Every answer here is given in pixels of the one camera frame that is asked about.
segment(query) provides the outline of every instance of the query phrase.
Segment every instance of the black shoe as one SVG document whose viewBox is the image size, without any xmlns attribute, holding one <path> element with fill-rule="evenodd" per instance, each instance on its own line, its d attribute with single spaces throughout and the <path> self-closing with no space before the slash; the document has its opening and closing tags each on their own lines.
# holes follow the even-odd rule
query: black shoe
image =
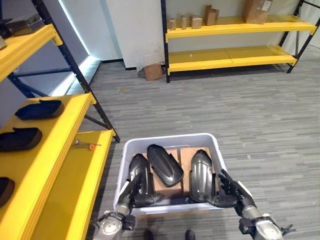
<svg viewBox="0 0 320 240">
<path fill-rule="evenodd" d="M 146 229 L 143 233 L 143 239 L 144 240 L 154 240 L 154 235 L 149 229 Z"/>
<path fill-rule="evenodd" d="M 192 230 L 185 232 L 185 240 L 196 240 L 195 234 Z"/>
</svg>

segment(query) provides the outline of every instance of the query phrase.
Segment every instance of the yellow metal shelving unit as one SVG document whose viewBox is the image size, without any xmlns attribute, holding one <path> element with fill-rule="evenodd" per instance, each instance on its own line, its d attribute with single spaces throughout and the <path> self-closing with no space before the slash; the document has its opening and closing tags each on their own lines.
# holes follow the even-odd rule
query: yellow metal shelving unit
<svg viewBox="0 0 320 240">
<path fill-rule="evenodd" d="M 201 28 L 181 29 L 177 27 L 175 30 L 170 30 L 167 29 L 166 0 L 161 0 L 166 82 L 170 83 L 170 74 L 173 72 L 267 64 L 288 64 L 290 67 L 287 73 L 290 73 L 320 25 L 320 19 L 314 25 L 298 17 L 303 4 L 320 8 L 313 3 L 300 0 L 293 15 L 269 15 L 265 24 L 245 23 L 241 16 L 228 16 L 219 17 L 216 25 L 207 26 L 202 22 Z M 301 50 L 298 51 L 296 47 L 295 56 L 282 48 L 288 32 L 291 31 L 310 32 Z M 284 35 L 277 46 L 248 46 L 183 52 L 169 52 L 168 49 L 170 39 L 263 32 L 284 32 Z"/>
<path fill-rule="evenodd" d="M 61 100 L 62 115 L 47 120 L 20 120 L 14 115 L 0 130 L 3 133 L 11 132 L 12 128 L 39 128 L 42 132 L 40 143 L 33 149 L 0 153 L 0 176 L 15 182 L 11 199 L 0 208 L 0 239 L 30 239 L 86 111 L 95 102 L 87 93 L 29 98 L 22 107 L 39 99 Z"/>
<path fill-rule="evenodd" d="M 169 53 L 168 72 L 263 64 L 292 64 L 297 59 L 280 46 L 234 47 Z"/>
<path fill-rule="evenodd" d="M 166 42 L 168 39 L 199 37 L 208 35 L 222 35 L 222 34 L 246 34 L 246 33 L 262 33 L 262 32 L 285 32 L 285 31 L 310 31 L 313 35 L 316 26 L 302 21 L 297 16 L 293 15 L 269 15 L 265 24 L 245 23 L 240 16 L 219 17 L 217 24 L 206 26 L 202 23 L 202 27 L 192 29 L 177 28 L 176 30 L 167 30 Z"/>
<path fill-rule="evenodd" d="M 7 46 L 0 50 L 0 82 L 50 40 L 57 46 L 63 44 L 52 24 L 32 34 L 6 39 Z"/>
<path fill-rule="evenodd" d="M 115 138 L 119 142 L 120 138 L 42 0 L 32 3 L 46 25 L 35 33 L 5 40 L 7 46 L 0 50 L 0 82 L 8 76 L 27 97 L 20 107 L 39 100 L 61 100 L 64 110 L 59 117 L 42 120 L 20 120 L 13 115 L 0 129 L 0 133 L 12 132 L 13 128 L 39 128 L 42 132 L 40 143 L 32 149 L 0 152 L 0 177 L 15 182 L 11 198 L 0 207 L 0 239 L 84 239 L 111 141 Z M 44 93 L 25 85 L 12 73 L 51 40 L 59 47 L 85 94 L 43 96 Z M 32 93 L 43 97 L 34 97 Z M 86 115 L 90 105 L 94 105 L 103 122 Z M 77 134 L 84 118 L 109 130 Z M 99 145 L 94 150 L 73 148 L 75 140 Z"/>
<path fill-rule="evenodd" d="M 97 143 L 95 151 L 71 148 L 35 227 L 32 240 L 83 240 L 113 130 L 82 132 L 75 139 Z"/>
</svg>

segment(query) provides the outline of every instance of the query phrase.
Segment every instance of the person's shoe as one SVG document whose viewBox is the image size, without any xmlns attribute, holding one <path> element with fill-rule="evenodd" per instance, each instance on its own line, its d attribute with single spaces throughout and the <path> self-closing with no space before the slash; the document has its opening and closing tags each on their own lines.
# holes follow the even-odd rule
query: person's shoe
<svg viewBox="0 0 320 240">
<path fill-rule="evenodd" d="M 143 233 L 144 240 L 154 240 L 154 235 L 149 229 L 146 229 Z"/>
<path fill-rule="evenodd" d="M 196 236 L 192 230 L 185 232 L 185 240 L 196 240 Z"/>
</svg>

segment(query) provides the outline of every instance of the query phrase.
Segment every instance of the white wall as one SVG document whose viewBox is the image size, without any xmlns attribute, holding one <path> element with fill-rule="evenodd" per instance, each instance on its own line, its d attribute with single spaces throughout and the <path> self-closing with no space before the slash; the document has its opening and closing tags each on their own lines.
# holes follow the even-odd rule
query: white wall
<svg viewBox="0 0 320 240">
<path fill-rule="evenodd" d="M 137 66 L 138 48 L 154 46 L 163 55 L 160 0 L 103 1 L 107 3 L 126 68 Z"/>
<path fill-rule="evenodd" d="M 90 55 L 99 60 L 122 59 L 105 0 L 61 0 Z"/>
<path fill-rule="evenodd" d="M 162 20 L 160 0 L 105 0 L 107 2 L 125 66 L 136 67 L 137 48 L 143 44 L 162 43 Z M 299 0 L 273 0 L 270 14 L 292 14 Z M 320 5 L 320 0 L 311 0 Z M 167 17 L 179 18 L 180 15 L 204 15 L 204 6 L 211 4 L 213 8 L 220 9 L 220 16 L 241 16 L 245 0 L 167 0 Z M 310 10 L 303 7 L 301 15 L 307 21 L 316 23 L 319 10 Z M 295 32 L 289 35 L 284 48 L 295 52 Z M 308 32 L 300 35 L 300 44 L 308 36 Z M 217 49 L 245 46 L 277 45 L 283 32 L 263 32 L 246 34 L 227 34 L 201 37 L 186 37 L 170 39 L 169 52 L 188 50 Z"/>
</svg>

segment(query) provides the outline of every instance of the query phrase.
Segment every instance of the cardboard box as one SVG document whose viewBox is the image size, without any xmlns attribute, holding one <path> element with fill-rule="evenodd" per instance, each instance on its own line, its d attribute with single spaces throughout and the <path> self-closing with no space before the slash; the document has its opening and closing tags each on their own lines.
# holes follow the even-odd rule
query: cardboard box
<svg viewBox="0 0 320 240">
<path fill-rule="evenodd" d="M 182 191 L 183 196 L 187 197 L 190 193 L 190 170 L 191 170 L 191 160 L 193 156 L 196 154 L 198 150 L 204 150 L 208 156 L 211 158 L 211 154 L 209 148 L 207 147 L 184 147 L 180 148 L 180 157 L 181 157 L 181 166 L 184 172 L 184 176 L 182 179 Z M 212 164 L 212 173 L 215 173 L 215 168 Z M 215 191 L 219 192 L 220 187 L 217 181 L 217 177 L 215 177 Z"/>
<path fill-rule="evenodd" d="M 166 151 L 168 154 L 172 154 L 172 156 L 177 160 L 178 163 L 178 151 L 177 149 L 170 149 Z M 147 153 L 142 153 L 142 155 L 147 158 Z M 178 184 L 166 187 L 163 182 L 160 180 L 160 178 L 157 176 L 153 168 L 151 167 L 151 173 L 153 174 L 153 183 L 154 183 L 154 190 L 164 195 L 164 199 L 173 199 L 173 198 L 179 198 L 182 196 L 182 183 L 179 182 Z"/>
<path fill-rule="evenodd" d="M 212 8 L 211 5 L 205 6 L 205 11 L 204 11 L 204 23 L 207 26 L 212 26 L 217 24 L 219 17 L 219 10 Z"/>
<path fill-rule="evenodd" d="M 191 28 L 200 29 L 202 26 L 202 18 L 198 15 L 193 15 L 190 17 Z"/>
<path fill-rule="evenodd" d="M 161 63 L 155 63 L 148 66 L 145 66 L 144 68 L 144 75 L 145 79 L 147 81 L 162 79 L 163 72 Z"/>
<path fill-rule="evenodd" d="M 181 29 L 187 29 L 187 26 L 188 26 L 188 19 L 187 19 L 187 16 L 185 15 L 182 15 L 181 16 Z"/>
<path fill-rule="evenodd" d="M 247 24 L 264 24 L 267 20 L 272 0 L 246 0 L 243 20 Z"/>
<path fill-rule="evenodd" d="M 169 20 L 169 23 L 168 23 L 168 28 L 170 30 L 176 30 L 176 20 L 174 18 L 171 18 Z"/>
</svg>

